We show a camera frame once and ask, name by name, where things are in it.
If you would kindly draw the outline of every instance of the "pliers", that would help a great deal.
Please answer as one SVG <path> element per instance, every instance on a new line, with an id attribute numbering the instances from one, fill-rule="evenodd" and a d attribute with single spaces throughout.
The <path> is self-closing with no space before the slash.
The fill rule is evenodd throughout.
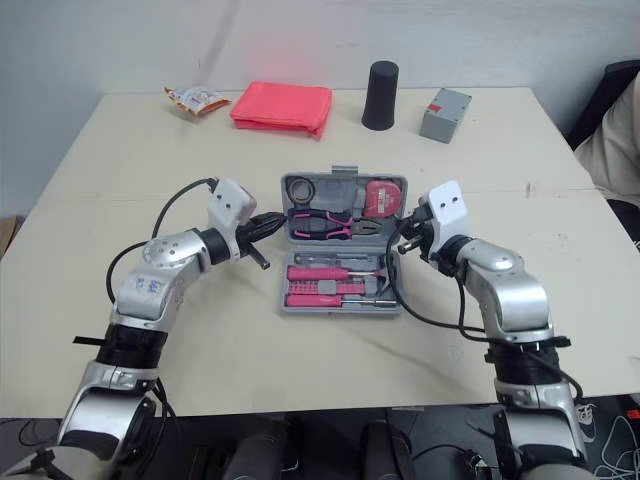
<path id="1" fill-rule="evenodd" d="M 330 212 L 328 210 L 293 210 L 293 236 L 305 240 L 348 240 L 352 235 L 373 235 L 380 233 L 382 224 L 362 218 L 354 220 L 348 212 Z M 335 223 L 339 227 L 330 230 L 306 231 L 299 230 L 295 222 L 302 218 L 323 218 L 328 222 Z"/>

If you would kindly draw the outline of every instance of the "white table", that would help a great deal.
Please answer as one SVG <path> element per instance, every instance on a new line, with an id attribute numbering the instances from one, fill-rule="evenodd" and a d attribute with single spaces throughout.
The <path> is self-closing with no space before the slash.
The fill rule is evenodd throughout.
<path id="1" fill-rule="evenodd" d="M 259 211 L 278 210 L 284 173 L 332 164 L 405 175 L 408 207 L 457 179 L 474 233 L 521 253 L 547 289 L 556 333 L 574 342 L 562 367 L 587 395 L 640 391 L 640 255 L 529 89 L 462 91 L 473 100 L 449 145 L 417 135 L 435 90 L 398 92 L 386 132 L 360 125 L 364 92 L 335 92 L 321 141 L 235 130 L 228 107 L 193 119 L 163 95 L 106 95 L 0 264 L 0 416 L 64 415 L 96 354 L 71 340 L 107 327 L 106 266 L 148 238 L 176 190 L 231 177 Z M 162 232 L 206 226 L 206 199 L 202 188 L 177 202 Z M 160 362 L 180 415 L 495 400 L 484 346 L 456 332 L 406 314 L 282 315 L 291 246 L 282 233 L 258 246 L 271 269 L 220 265 L 187 292 Z M 116 285 L 136 262 L 123 260 Z M 403 270 L 418 311 L 455 321 L 453 281 L 415 255 Z M 467 315 L 480 324 L 475 302 Z"/>

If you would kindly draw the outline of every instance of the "black chair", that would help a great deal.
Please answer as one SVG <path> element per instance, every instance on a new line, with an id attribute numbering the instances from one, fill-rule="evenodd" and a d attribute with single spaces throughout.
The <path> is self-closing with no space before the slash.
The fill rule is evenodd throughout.
<path id="1" fill-rule="evenodd" d="M 604 77 L 591 100 L 578 117 L 566 140 L 571 150 L 575 150 L 595 132 L 604 114 L 629 86 L 640 71 L 640 60 L 612 63 L 604 70 Z"/>

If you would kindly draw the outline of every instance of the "gray plastic case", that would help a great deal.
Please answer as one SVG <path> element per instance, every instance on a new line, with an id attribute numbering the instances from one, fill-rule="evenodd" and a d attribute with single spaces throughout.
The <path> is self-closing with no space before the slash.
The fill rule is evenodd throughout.
<path id="1" fill-rule="evenodd" d="M 309 204 L 294 204 L 287 194 L 287 180 L 292 177 L 303 177 L 310 180 L 315 187 L 315 195 Z M 389 180 L 395 183 L 402 193 L 402 201 L 400 207 L 394 215 L 390 217 L 373 218 L 382 224 L 382 231 L 373 235 L 354 235 L 348 240 L 328 239 L 328 240 L 304 240 L 296 238 L 292 235 L 294 226 L 292 224 L 290 209 L 296 207 L 298 209 L 313 208 L 318 210 L 329 210 L 331 212 L 348 211 L 354 220 L 362 218 L 365 208 L 365 191 L 367 184 L 372 180 Z M 288 267 L 305 266 L 305 267 L 342 267 L 353 271 L 369 271 L 380 270 L 384 277 L 367 276 L 363 277 L 365 286 L 365 296 L 360 295 L 343 295 L 344 300 L 374 298 L 383 286 L 388 285 L 386 264 L 384 262 L 387 241 L 396 228 L 396 222 L 402 218 L 407 198 L 407 179 L 400 175 L 387 174 L 359 174 L 356 166 L 334 166 L 331 173 L 306 173 L 295 172 L 284 175 L 281 179 L 282 206 L 285 215 L 288 215 L 288 222 L 285 225 L 287 237 L 290 242 L 295 244 L 286 256 L 284 279 L 282 286 L 282 295 L 280 305 L 284 312 L 300 313 L 300 314 L 318 314 L 318 313 L 350 313 L 360 315 L 397 315 L 401 311 L 399 304 L 395 306 L 377 306 L 366 304 L 345 304 L 341 307 L 289 307 L 286 305 L 287 295 L 289 293 L 290 281 L 287 279 Z M 335 227 L 326 220 L 312 218 L 303 220 L 309 222 L 308 225 L 302 225 L 304 229 L 318 230 L 327 227 Z M 308 259 L 311 257 L 315 260 L 309 260 L 309 263 L 299 264 L 296 259 Z M 393 252 L 394 265 L 397 271 L 397 286 L 402 291 L 402 271 L 400 268 L 399 255 Z M 330 294 L 335 285 L 334 280 L 318 281 L 319 293 Z M 380 300 L 395 300 L 393 291 L 387 286 L 384 293 L 379 297 Z"/>

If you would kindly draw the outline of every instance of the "tool kit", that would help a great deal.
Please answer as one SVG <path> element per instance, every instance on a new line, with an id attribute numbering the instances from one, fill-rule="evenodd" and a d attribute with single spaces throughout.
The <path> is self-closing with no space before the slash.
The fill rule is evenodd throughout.
<path id="1" fill-rule="evenodd" d="M 281 305 L 285 312 L 395 315 L 401 307 L 387 278 L 387 241 L 402 218 L 407 180 L 359 174 L 334 166 L 331 173 L 282 177 L 287 235 Z M 398 254 L 396 284 L 402 289 Z"/>

